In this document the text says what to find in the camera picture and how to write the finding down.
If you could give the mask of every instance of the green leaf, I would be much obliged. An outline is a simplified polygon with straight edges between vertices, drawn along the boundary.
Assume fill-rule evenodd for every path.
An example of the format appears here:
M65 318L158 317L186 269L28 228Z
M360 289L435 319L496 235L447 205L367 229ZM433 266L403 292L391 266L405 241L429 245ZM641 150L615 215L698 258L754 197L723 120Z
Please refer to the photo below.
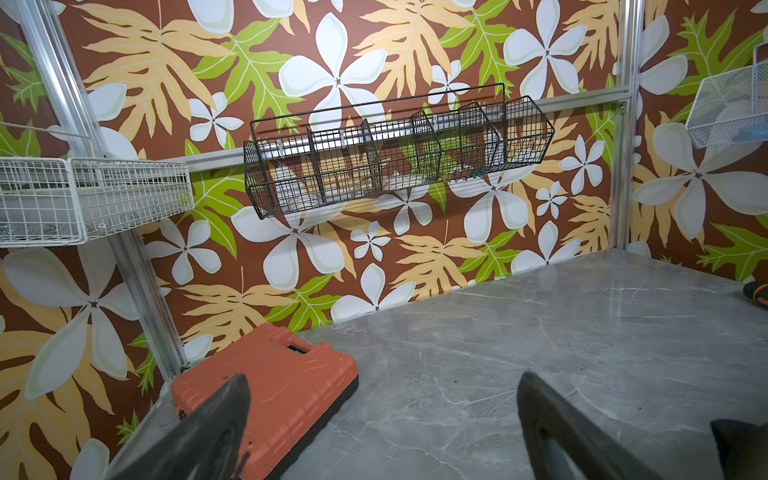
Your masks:
M32 103L32 108L37 111L40 97L44 97L46 93L32 53L23 41L4 33L0 35L31 67L31 71L21 71L17 68L2 66L5 73L16 81L15 84L8 85L14 91L13 100L20 101L22 105L26 105L27 101L29 101Z
M613 88L614 86L613 75L608 75L605 87ZM616 106L615 104L590 105L586 107L585 110L589 126L592 127L592 136L590 138L605 142L603 160L608 164L608 169L613 170Z
M440 205L442 212L445 213L445 208L448 206L448 197L445 195L445 182L430 185L429 196L435 199L438 205Z
M504 278L509 276L507 264L511 263L520 253L519 250L500 250L509 243L509 240L517 234L517 230L500 233L496 238L486 243L480 249L482 257L468 258L458 268L462 273L469 273L480 269L475 276L476 283L483 283L493 275L494 278Z
M194 192L194 206L177 221L177 224L187 215L192 215L195 220L208 220L211 240L229 250L232 257L237 258L234 233L220 215L232 217L243 209L242 203L227 195L230 190L245 192L243 168L222 168L213 175L210 171L195 172L190 174L190 180Z
M184 141L184 155L198 155L200 150L192 143L191 140Z
M465 17L472 23L471 27L449 28L440 39L440 43L445 48L464 45L460 58L463 71L471 67L482 54L478 85L503 83L505 97L511 97L511 88L514 87L507 79L507 73L517 70L518 67L507 65L499 55L499 51L515 28L502 23L489 25L487 22L501 14L508 3L509 0L488 0ZM496 87L495 94L498 96L501 92L502 86Z
M733 244L732 247L704 245L708 255L699 255L697 263L711 266L716 272L731 263L736 267L736 280L743 282L757 268L761 260L768 260L768 238L761 237L745 228L712 224Z
M723 55L723 48L730 40L735 17L736 10L733 10L711 37L707 37L709 12L705 13L698 22L696 21L696 15L691 15L690 18L684 19L682 24L683 31L677 35L685 39L688 45L680 50L673 51L668 56L686 55L688 60L694 61L697 74L686 77L670 94L695 95L699 91L699 84L703 79L735 68L744 67L752 61L752 50L757 45L763 43L762 30L739 43L728 55Z
M235 145L235 139L232 138L232 134L230 132L227 132L227 139L224 141L224 150L232 150L233 148L237 148L237 145Z
M330 325L333 321L326 316L325 312L331 310L333 304L341 296L322 295L312 297L312 295L322 290L332 278L333 274L329 273L328 275L311 279L288 296L290 299L299 300L298 302L285 306L275 306L264 318L267 322L279 322L282 319L288 318L288 315L293 313L288 328L294 332L299 332L308 322L312 322L312 328Z
M0 157L39 157L40 144L34 130L24 130L16 139L5 125L0 125Z
M264 317L264 319L270 323L279 322L282 319L288 318L288 315L293 313L293 311L297 308L299 308L298 303L289 303L288 305L275 306Z
M141 395L144 395L149 389L154 388L154 370L157 368L157 360L154 358L154 353L152 353L152 349L149 347L147 337L143 333L136 337L133 342L128 343L128 345L147 350L147 358L136 368L136 375L141 377L139 382Z
M251 84L255 87L253 93L253 118L264 118L272 111L274 116L290 114L288 105L303 101L303 98L289 97L277 88L269 74L280 71L280 67L291 58L276 51L264 51L258 45L264 43L280 23L278 18L265 22L252 22L232 41L221 44L230 49L235 55L222 58L203 57L193 70L198 78L218 78L227 71L230 76L224 86L227 101L232 104L242 97ZM281 118L277 121L278 130L288 127L296 131L298 117Z
M126 419L123 419L123 422L117 427L118 437L120 437L118 445L124 445L131 435L136 432L137 428L139 428L139 417L136 415L136 410L134 410L134 416L131 419L131 422L129 423Z

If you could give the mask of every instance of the black wire basket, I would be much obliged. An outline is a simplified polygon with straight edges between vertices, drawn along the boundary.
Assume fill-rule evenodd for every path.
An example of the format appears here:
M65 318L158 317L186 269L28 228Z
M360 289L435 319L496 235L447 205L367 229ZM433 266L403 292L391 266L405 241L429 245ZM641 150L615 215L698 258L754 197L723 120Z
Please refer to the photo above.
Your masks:
M256 140L243 146L245 180L259 218L539 164L554 137L529 97L440 113L403 111L399 120L268 138L259 138L252 121Z
M506 162L493 170L540 164L554 137L554 127L530 97L504 104Z

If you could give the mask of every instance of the white wire basket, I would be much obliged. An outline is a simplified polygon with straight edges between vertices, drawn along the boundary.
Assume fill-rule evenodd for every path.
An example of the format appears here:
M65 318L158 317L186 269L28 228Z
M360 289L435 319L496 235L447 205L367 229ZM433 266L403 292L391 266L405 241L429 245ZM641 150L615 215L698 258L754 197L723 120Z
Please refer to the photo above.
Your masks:
M685 128L696 148L768 140L768 62L705 78Z
M78 245L192 206L185 163L0 157L0 247Z

